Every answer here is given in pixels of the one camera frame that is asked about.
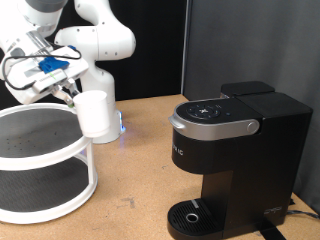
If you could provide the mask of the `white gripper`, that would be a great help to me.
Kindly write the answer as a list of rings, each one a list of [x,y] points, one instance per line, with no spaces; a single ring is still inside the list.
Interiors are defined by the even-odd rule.
[[[73,106],[72,97],[80,93],[75,80],[88,68],[88,63],[73,46],[49,47],[35,53],[16,47],[4,56],[4,82],[21,104],[31,104],[52,94]],[[72,97],[63,88],[67,88]]]

